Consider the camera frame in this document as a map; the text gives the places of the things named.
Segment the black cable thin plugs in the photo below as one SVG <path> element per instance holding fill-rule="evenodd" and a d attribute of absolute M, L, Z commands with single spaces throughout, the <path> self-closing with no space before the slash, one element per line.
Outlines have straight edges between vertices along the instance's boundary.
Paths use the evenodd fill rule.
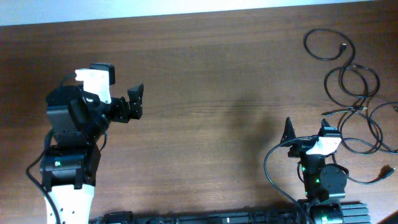
<path fill-rule="evenodd" d="M 350 114 L 338 125 L 341 134 L 343 134 L 343 126 L 345 125 L 345 122 L 347 122 L 347 120 L 349 120 L 350 117 L 352 117 L 354 114 L 357 114 L 357 115 L 360 115 L 361 117 L 363 117 L 367 121 L 369 130 L 376 141 L 374 144 L 371 144 L 362 139 L 341 137 L 342 145 L 344 145 L 344 147 L 347 148 L 347 150 L 349 150 L 355 154 L 364 155 L 364 156 L 374 154 L 377 151 L 382 151 L 382 152 L 385 152 L 388 154 L 397 155 L 397 149 L 393 150 L 391 147 L 389 147 L 387 144 L 384 143 L 384 136 L 382 133 L 382 129 L 381 129 L 380 125 L 378 125 L 375 122 L 375 120 L 373 120 L 373 114 L 378 109 L 382 108 L 383 106 L 387 106 L 387 105 L 396 105 L 397 102 L 391 101 L 391 102 L 383 103 L 383 104 L 377 106 L 376 108 L 374 108 L 372 110 L 372 112 L 370 113 L 370 115 L 360 113 L 361 110 L 366 110 L 366 111 L 368 110 L 366 107 L 363 106 L 363 104 L 367 100 L 370 100 L 379 91 L 379 89 L 381 87 L 381 82 L 380 82 L 378 74 L 371 68 L 364 67 L 362 65 L 356 65 L 356 64 L 351 64 L 351 65 L 348 65 L 347 67 L 338 67 L 338 69 L 341 70 L 341 72 L 339 74 L 339 84 L 341 86 L 341 89 L 345 93 L 358 98 L 358 101 L 359 101 L 358 105 L 353 104 L 352 106 L 345 106 L 345 108 L 347 108 L 348 110 L 343 110 L 343 113 L 350 113 Z M 364 83 L 364 93 L 362 95 L 355 95 L 354 93 L 351 93 L 350 91 L 348 91 L 345 88 L 345 85 L 343 83 L 343 77 L 344 77 L 345 71 L 347 71 L 347 70 L 351 70 L 352 72 L 356 73 L 362 79 L 362 81 Z M 373 74 L 373 76 L 376 79 L 375 89 L 373 89 L 373 90 L 369 89 L 368 82 L 366 81 L 364 76 L 359 72 L 359 70 L 367 70 Z M 352 149 L 351 147 L 349 147 L 347 145 L 347 143 L 346 143 L 347 141 L 355 141 L 355 142 L 365 144 L 370 147 L 370 150 L 367 152 L 355 151 L 354 149 Z"/>

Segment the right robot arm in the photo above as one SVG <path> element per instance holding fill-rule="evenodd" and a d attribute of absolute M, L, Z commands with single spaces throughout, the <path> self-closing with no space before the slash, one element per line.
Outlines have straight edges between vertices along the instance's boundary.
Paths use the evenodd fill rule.
<path fill-rule="evenodd" d="M 308 139 L 295 135 L 291 119 L 286 118 L 281 141 L 289 148 L 288 156 L 300 159 L 300 170 L 306 199 L 299 204 L 304 209 L 306 223 L 344 223 L 340 200 L 345 198 L 349 171 L 326 158 L 335 154 L 341 134 L 323 119 L 318 134 Z"/>

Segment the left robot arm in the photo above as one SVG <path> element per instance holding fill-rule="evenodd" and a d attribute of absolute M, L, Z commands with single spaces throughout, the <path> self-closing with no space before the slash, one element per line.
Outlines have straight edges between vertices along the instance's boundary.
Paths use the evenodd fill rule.
<path fill-rule="evenodd" d="M 47 97 L 47 117 L 52 126 L 45 138 L 40 163 L 41 188 L 47 223 L 88 223 L 95 195 L 96 172 L 112 122 L 128 123 L 142 116 L 144 85 L 128 89 L 127 97 L 112 97 L 116 81 L 110 63 L 92 63 L 75 70 L 78 85 L 65 85 Z"/>

